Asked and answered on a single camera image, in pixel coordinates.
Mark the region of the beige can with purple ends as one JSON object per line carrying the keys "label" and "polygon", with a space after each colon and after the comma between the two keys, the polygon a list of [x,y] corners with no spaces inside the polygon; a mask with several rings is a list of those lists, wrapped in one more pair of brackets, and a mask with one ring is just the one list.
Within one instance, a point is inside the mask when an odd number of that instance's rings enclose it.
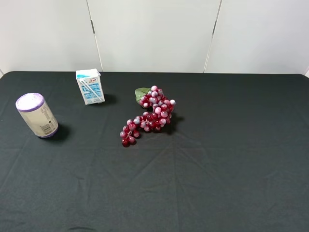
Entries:
{"label": "beige can with purple ends", "polygon": [[26,93],[19,97],[15,106],[32,132],[40,138],[53,136],[58,122],[40,93]]}

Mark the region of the red plastic grape bunch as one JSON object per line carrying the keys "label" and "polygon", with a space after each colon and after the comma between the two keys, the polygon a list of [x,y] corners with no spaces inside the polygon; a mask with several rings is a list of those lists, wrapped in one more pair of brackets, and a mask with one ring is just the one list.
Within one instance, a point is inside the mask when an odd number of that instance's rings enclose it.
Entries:
{"label": "red plastic grape bunch", "polygon": [[120,132],[121,143],[128,147],[140,138],[140,132],[159,132],[171,123],[172,112],[176,101],[165,96],[157,86],[138,88],[135,90],[136,101],[145,112],[140,116],[127,120]]}

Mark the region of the white blue milk carton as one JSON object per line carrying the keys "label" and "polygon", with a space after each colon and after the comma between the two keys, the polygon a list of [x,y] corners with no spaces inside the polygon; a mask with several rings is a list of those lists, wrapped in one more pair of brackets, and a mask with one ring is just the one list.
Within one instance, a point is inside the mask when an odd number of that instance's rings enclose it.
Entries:
{"label": "white blue milk carton", "polygon": [[78,70],[75,72],[75,78],[85,105],[105,102],[100,73],[97,69]]}

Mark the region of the black tablecloth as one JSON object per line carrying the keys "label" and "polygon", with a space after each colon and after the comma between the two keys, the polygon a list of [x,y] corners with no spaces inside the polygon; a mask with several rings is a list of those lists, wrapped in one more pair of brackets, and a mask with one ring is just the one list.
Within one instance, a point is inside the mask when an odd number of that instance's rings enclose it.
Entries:
{"label": "black tablecloth", "polygon": [[[301,74],[114,73],[85,105],[73,72],[0,80],[3,232],[306,232],[309,80]],[[138,88],[176,101],[171,123],[120,132]],[[15,102],[40,93],[58,122],[37,137]]]}

